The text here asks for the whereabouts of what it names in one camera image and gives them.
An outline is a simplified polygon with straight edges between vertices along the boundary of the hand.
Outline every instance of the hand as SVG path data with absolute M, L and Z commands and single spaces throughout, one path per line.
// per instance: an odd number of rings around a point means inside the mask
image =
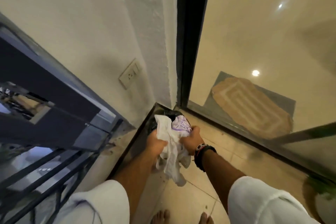
M 181 137 L 180 143 L 184 145 L 190 155 L 194 155 L 197 146 L 204 143 L 200 135 L 200 128 L 198 126 L 193 126 L 190 135 Z
M 157 158 L 163 151 L 163 148 L 168 144 L 167 141 L 160 140 L 156 136 L 156 129 L 147 137 L 146 149 L 153 157 Z

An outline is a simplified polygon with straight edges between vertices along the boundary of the bare foot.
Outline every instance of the bare foot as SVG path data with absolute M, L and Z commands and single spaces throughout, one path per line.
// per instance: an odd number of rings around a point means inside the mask
M 214 222 L 211 216 L 208 217 L 208 215 L 203 212 L 198 224 L 214 224 Z
M 169 210 L 158 211 L 152 218 L 150 224 L 169 224 L 170 212 Z

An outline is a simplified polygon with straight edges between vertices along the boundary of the beige rug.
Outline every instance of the beige rug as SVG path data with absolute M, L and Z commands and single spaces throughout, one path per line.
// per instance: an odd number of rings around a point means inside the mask
M 211 92 L 217 104 L 237 124 L 258 137 L 271 139 L 292 132 L 290 115 L 248 79 L 226 78 L 213 86 Z

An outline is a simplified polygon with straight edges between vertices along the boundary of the bracelet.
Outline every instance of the bracelet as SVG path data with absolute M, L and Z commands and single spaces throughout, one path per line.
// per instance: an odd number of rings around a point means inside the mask
M 215 153 L 217 153 L 217 151 L 214 147 L 212 147 L 210 145 L 207 145 L 207 144 L 200 144 L 197 147 L 197 149 L 195 150 L 195 159 L 194 160 L 195 160 L 196 167 L 201 169 L 203 172 L 205 172 L 205 170 L 204 170 L 204 167 L 203 167 L 203 164 L 202 164 L 202 158 L 203 158 L 204 153 L 207 150 L 212 150 Z

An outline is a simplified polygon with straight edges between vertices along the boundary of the wall socket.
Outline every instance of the wall socket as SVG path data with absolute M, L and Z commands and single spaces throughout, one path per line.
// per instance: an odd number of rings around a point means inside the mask
M 125 89 L 128 89 L 131 84 L 136 80 L 140 72 L 140 64 L 137 59 L 134 59 L 132 63 L 129 64 L 125 71 L 121 74 L 121 76 L 119 77 L 119 81 Z

